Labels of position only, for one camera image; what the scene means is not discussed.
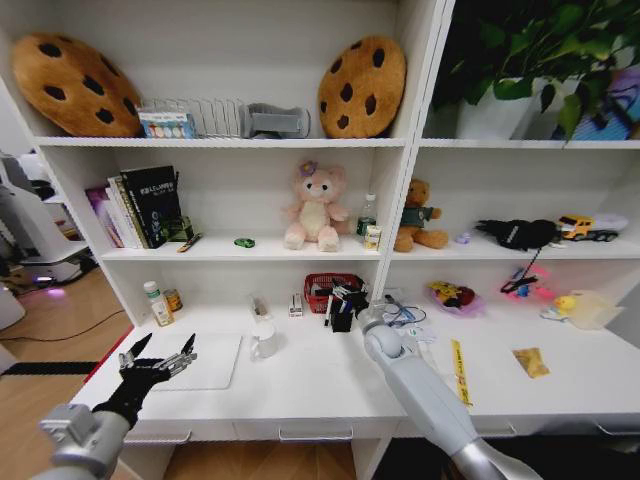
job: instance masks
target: drawer handle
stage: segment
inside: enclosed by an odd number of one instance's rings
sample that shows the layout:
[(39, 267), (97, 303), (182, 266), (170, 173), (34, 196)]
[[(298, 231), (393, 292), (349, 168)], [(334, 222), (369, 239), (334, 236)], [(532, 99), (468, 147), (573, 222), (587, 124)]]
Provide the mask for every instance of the drawer handle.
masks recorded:
[(517, 437), (518, 431), (511, 423), (508, 423), (506, 430), (486, 430), (483, 432), (478, 432), (478, 435), (480, 435), (481, 437), (489, 438), (511, 438)]
[(611, 430), (608, 430), (608, 429), (604, 428), (599, 423), (596, 423), (596, 427), (598, 427), (598, 430), (600, 430), (602, 433), (604, 433), (605, 435), (609, 435), (610, 437), (624, 437), (624, 436), (638, 436), (638, 435), (640, 435), (640, 431), (639, 430), (612, 432)]
[(349, 432), (342, 432), (336, 435), (296, 435), (288, 434), (278, 427), (278, 438), (281, 442), (349, 442), (353, 440), (353, 427), (349, 428)]
[(191, 438), (191, 430), (185, 433), (164, 434), (129, 434), (124, 439), (125, 445), (184, 445)]

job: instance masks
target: white mug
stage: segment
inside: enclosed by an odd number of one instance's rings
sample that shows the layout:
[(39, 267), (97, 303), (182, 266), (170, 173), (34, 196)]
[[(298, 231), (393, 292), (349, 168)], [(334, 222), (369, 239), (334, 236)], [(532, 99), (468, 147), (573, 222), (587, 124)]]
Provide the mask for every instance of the white mug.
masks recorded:
[(268, 358), (278, 351), (276, 327), (271, 322), (260, 322), (251, 330), (251, 358)]

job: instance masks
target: wooden floor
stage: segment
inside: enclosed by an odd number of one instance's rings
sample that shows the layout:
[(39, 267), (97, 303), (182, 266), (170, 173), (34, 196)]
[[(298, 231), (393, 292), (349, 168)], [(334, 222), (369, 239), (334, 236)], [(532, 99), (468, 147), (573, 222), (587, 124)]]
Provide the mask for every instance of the wooden floor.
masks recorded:
[[(64, 337), (84, 330), (121, 309), (99, 270), (61, 289), (20, 298), (27, 315), (0, 332), (0, 338)], [(126, 314), (94, 330), (55, 343), (1, 342), (22, 362), (97, 361), (127, 330)], [(82, 376), (0, 377), (0, 478), (24, 479), (49, 467), (51, 445), (38, 421), (52, 407), (68, 402)], [(131, 480), (122, 468), (114, 480)], [(181, 446), (166, 479), (347, 480), (355, 472), (348, 444), (290, 445), (277, 442), (192, 443)]]

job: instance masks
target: chocolate chip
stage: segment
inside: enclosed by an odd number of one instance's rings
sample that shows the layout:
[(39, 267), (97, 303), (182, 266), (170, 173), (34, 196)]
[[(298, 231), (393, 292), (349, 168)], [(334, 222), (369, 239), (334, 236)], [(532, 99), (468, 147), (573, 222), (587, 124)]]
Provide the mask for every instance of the chocolate chip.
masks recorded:
[(350, 83), (345, 83), (344, 87), (342, 87), (342, 91), (340, 92), (340, 98), (345, 102), (348, 102), (353, 97), (353, 88), (351, 88)]
[(338, 120), (338, 128), (340, 130), (344, 130), (345, 128), (347, 128), (347, 125), (349, 125), (349, 117), (347, 117), (346, 115), (341, 116), (340, 120)]
[(136, 112), (136, 107), (133, 106), (133, 102), (129, 100), (127, 97), (124, 97), (124, 99), (122, 100), (122, 103), (124, 103), (124, 106), (127, 107), (127, 110), (129, 110), (129, 113), (135, 117), (137, 112)]
[(64, 94), (64, 90), (58, 87), (52, 87), (51, 85), (45, 85), (44, 91), (56, 100), (66, 100), (67, 96)]
[(378, 48), (375, 52), (373, 52), (373, 66), (376, 68), (380, 68), (383, 62), (384, 50), (382, 48)]
[(107, 124), (113, 122), (113, 113), (111, 113), (109, 110), (106, 110), (104, 108), (101, 108), (99, 112), (96, 112), (96, 117), (98, 117), (101, 122), (104, 122)]
[(341, 66), (342, 66), (342, 58), (339, 58), (338, 60), (333, 62), (333, 65), (331, 65), (331, 73), (336, 73), (338, 70), (340, 70)]
[(93, 77), (85, 75), (82, 84), (96, 95), (104, 95), (104, 89), (102, 88), (102, 85), (96, 82)]
[(367, 115), (371, 115), (376, 111), (376, 103), (375, 95), (371, 94), (367, 97), (364, 101), (364, 108), (367, 111)]
[(38, 45), (38, 48), (47, 57), (59, 57), (62, 55), (62, 52), (60, 51), (60, 49), (56, 47), (53, 43), (41, 43), (40, 45)]
[(120, 76), (120, 74), (115, 69), (115, 67), (111, 65), (111, 62), (106, 58), (104, 58), (104, 55), (100, 55), (100, 60), (102, 60), (102, 63), (104, 63), (104, 66), (107, 67), (111, 73), (113, 73), (116, 77)]

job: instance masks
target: pink teddy bear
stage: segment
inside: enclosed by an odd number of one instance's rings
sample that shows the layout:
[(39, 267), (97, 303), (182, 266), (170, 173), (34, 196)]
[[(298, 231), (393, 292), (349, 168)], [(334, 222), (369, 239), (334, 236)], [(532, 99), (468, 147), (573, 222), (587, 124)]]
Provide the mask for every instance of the pink teddy bear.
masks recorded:
[(305, 242), (318, 242), (322, 252), (335, 252), (340, 244), (335, 223), (349, 216), (346, 208), (336, 203), (347, 187), (344, 168), (318, 168), (317, 162), (306, 162), (296, 172), (293, 190), (298, 197), (287, 212), (293, 224), (284, 236), (285, 247), (300, 250)]

